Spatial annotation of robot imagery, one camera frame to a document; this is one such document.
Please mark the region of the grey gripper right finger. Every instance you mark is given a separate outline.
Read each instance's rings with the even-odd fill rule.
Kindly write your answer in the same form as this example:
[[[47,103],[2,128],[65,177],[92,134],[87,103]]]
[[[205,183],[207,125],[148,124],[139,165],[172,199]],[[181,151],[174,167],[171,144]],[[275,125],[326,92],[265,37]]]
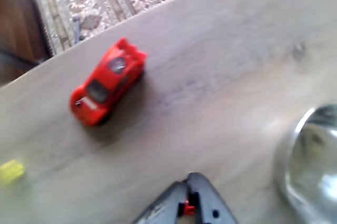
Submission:
[[[189,202],[196,223],[235,224],[236,218],[209,179],[201,173],[188,175]]]

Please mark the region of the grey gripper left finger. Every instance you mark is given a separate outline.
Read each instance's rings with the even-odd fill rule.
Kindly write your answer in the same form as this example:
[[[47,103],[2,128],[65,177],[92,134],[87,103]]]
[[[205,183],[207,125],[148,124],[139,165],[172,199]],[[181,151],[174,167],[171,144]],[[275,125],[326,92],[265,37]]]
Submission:
[[[135,224],[177,223],[189,215],[187,180],[175,181],[133,221]]]

